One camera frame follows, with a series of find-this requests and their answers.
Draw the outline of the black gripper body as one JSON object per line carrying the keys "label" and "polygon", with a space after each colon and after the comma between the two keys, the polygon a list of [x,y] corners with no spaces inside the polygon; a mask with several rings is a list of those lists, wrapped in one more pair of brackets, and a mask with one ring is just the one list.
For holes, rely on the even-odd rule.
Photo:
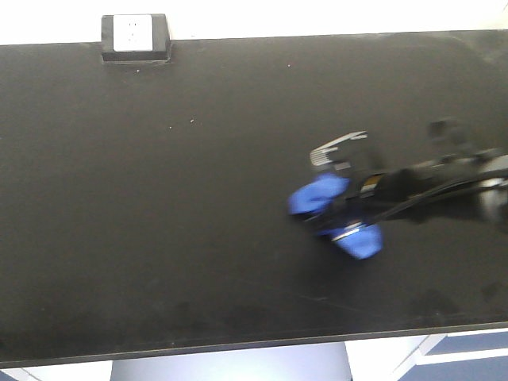
{"label": "black gripper body", "polygon": [[349,179],[345,191],[348,228],[367,227],[403,211],[403,204],[421,193],[421,180],[415,171],[402,169],[386,173],[365,173]]}

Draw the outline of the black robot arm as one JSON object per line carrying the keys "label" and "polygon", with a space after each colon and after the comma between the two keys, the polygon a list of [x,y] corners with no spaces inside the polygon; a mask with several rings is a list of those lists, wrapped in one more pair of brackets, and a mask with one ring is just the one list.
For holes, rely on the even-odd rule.
{"label": "black robot arm", "polygon": [[467,128],[452,118],[429,123],[427,133],[437,157],[398,169],[388,168],[366,131],[313,149],[310,163],[316,171],[348,180],[344,192],[318,213],[318,224],[342,228],[334,237],[341,241],[381,221],[471,194],[479,196],[489,220],[501,221],[507,208],[507,154],[478,148]]}

